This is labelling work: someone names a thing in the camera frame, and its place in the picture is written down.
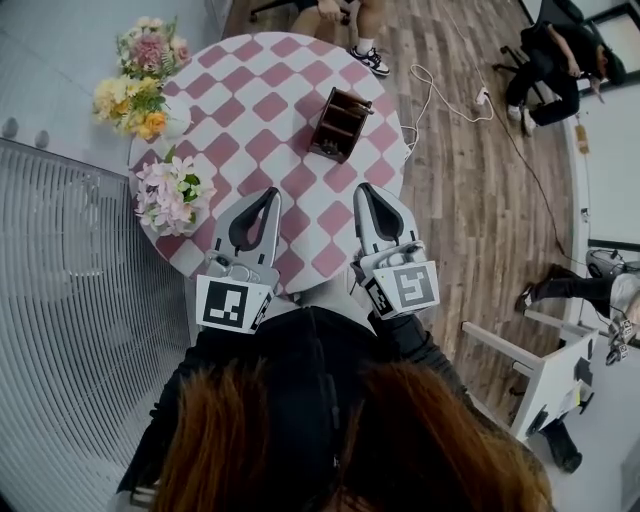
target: round table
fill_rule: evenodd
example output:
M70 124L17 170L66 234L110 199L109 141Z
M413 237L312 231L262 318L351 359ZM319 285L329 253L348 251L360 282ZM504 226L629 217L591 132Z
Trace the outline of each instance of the round table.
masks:
M347 162L307 152L332 87L373 102ZM284 292L326 281L359 247L353 222L355 187L368 181L396 196L405 145L393 101L377 78L344 49L296 34L263 32L225 39L194 55L164 88L191 110L192 125L171 141L192 156L217 189L210 215L199 214L191 236L145 233L185 276L204 273L216 218L239 197L275 186L282 195L275 267ZM143 163L162 160L159 138L136 138L129 159L132 192Z

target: black chair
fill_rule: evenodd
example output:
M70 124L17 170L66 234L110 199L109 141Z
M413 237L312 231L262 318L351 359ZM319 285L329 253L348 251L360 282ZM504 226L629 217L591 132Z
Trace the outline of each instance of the black chair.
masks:
M251 23L255 23L258 21L258 13L275 9L276 7L281 7L283 5L289 5L292 3L294 3L293 0L274 0L273 2L269 2L268 4L261 5L257 9L253 9L251 11L251 14L249 14L249 21ZM343 25L348 25L349 23L351 23L351 19L349 18L350 12L347 11L346 9L343 9L342 7L340 8L340 11L342 11L342 14L344 14L344 16L342 17L341 23Z
M582 25L583 22L584 15L582 14L582 11L580 11L580 9L578 9L571 0L542 0L540 13L538 14L536 23L520 32L520 40L522 41L521 50L525 54L527 53L527 45L525 41L535 35L538 31L544 30L544 23L551 23L552 25ZM511 58L516 65L506 66L505 64L494 64L493 69L496 71L499 69L506 69L507 71L517 73L524 64L524 58L518 55L518 53L509 46L503 46L500 48L500 53L503 55L506 55L507 53L511 55ZM544 103L544 98L542 97L537 85L533 86L533 90L538 95L538 98L540 98L540 101Z

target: floor plank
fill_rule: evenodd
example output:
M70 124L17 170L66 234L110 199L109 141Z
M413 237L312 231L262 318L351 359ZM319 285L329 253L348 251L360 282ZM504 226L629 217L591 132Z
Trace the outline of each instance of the floor plank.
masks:
M444 1L387 3L386 26L377 44L393 70L383 83L396 100L402 124L415 122L428 95L427 85L409 73L414 63L434 74L452 107L469 117L486 115L486 107L474 104L482 85L474 59L496 114L504 120L503 94L510 77L494 72L491 64L503 61L500 46L517 45L527 25L523 12L517 2ZM225 35L287 30L296 16L291 6L261 13L257 23L249 23L249 10L262 3L236 0ZM349 30L339 27L336 44L351 43ZM542 196L499 121L468 123L453 115L435 92L431 101L420 122L420 143L405 168L401 194L439 269L442 303L435 314L422 314L421 319L470 390L506 420L516 405L507 391L518 375L506 358L471 343L460 324L472 321L536 354L551 352L557 333L516 314L513 303L523 286L541 278L550 263L566 262L555 248ZM540 129L533 139L523 138L517 127L509 130L540 178L563 246L571 247L571 176L562 127ZM560 316L562 307L550 301L541 310Z

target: white sock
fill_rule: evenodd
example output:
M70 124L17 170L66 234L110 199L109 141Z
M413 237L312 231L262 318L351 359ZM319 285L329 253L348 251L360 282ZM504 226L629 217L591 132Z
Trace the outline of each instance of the white sock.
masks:
M364 39L362 37L358 39L358 46L356 46L356 51L360 55L366 55L371 51L372 48L373 48L373 39Z

